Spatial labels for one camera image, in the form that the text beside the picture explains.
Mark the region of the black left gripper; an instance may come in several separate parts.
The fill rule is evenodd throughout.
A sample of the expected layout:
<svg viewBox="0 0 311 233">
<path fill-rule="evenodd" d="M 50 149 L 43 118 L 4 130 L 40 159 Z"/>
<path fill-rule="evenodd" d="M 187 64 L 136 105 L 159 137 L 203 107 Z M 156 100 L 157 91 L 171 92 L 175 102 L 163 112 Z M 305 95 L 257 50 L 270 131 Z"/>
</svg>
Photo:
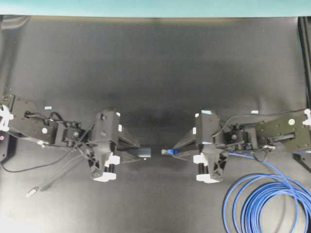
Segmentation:
<svg viewBox="0 0 311 233">
<path fill-rule="evenodd" d="M 117 177 L 115 166 L 142 160 L 140 143 L 126 128 L 119 131 L 119 121 L 120 116 L 112 109 L 104 109 L 96 115 L 88 139 L 93 152 L 89 167 L 94 181 L 113 181 Z M 118 144 L 131 149 L 119 150 L 117 155 Z"/>
</svg>

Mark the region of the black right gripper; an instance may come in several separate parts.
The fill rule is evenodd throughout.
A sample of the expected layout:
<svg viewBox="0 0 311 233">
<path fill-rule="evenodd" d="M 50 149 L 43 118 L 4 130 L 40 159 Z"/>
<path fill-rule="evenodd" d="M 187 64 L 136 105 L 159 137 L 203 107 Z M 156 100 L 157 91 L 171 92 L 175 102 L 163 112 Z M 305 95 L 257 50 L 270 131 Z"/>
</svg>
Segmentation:
<svg viewBox="0 0 311 233">
<path fill-rule="evenodd" d="M 195 114 L 195 128 L 190 129 L 173 147 L 179 150 L 173 158 L 198 165 L 196 180 L 199 182 L 219 183 L 223 180 L 228 152 L 223 149 L 223 140 L 215 136 L 219 127 L 217 114 L 203 109 Z M 193 143 L 198 149 L 181 150 Z"/>
</svg>

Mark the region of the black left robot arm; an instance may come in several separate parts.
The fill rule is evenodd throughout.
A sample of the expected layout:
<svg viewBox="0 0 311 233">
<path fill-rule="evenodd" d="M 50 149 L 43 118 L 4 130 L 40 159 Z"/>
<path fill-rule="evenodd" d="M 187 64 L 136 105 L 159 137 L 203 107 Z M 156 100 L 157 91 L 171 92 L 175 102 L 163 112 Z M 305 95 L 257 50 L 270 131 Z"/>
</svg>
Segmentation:
<svg viewBox="0 0 311 233">
<path fill-rule="evenodd" d="M 86 129 L 77 121 L 64 120 L 57 112 L 49 117 L 35 104 L 16 95 L 0 99 L 0 129 L 43 147 L 78 150 L 87 160 L 93 180 L 116 179 L 115 166 L 143 158 L 140 143 L 120 124 L 120 114 L 103 109 Z"/>
</svg>

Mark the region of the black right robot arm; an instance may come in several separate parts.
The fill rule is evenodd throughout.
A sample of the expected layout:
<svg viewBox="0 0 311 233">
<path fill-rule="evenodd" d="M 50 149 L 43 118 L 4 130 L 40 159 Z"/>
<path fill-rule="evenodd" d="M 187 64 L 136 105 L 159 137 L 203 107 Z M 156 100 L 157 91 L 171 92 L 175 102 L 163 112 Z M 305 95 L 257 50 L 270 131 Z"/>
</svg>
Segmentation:
<svg viewBox="0 0 311 233">
<path fill-rule="evenodd" d="M 274 120 L 256 123 L 221 122 L 212 110 L 195 114 L 194 127 L 172 149 L 163 154 L 184 160 L 190 157 L 198 165 L 196 180 L 221 182 L 232 152 L 267 154 L 280 143 L 305 169 L 311 169 L 311 111 L 299 109 L 267 114 Z"/>
</svg>

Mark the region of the black right arm base bracket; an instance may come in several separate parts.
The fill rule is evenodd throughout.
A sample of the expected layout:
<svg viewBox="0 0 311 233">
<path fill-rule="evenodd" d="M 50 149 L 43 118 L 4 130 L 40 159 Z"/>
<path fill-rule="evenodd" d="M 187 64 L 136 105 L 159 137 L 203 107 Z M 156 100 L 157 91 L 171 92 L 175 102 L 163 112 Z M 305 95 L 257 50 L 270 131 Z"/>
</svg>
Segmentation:
<svg viewBox="0 0 311 233">
<path fill-rule="evenodd" d="M 300 163 L 308 172 L 311 172 L 311 154 L 307 152 L 294 153 L 293 158 Z"/>
</svg>

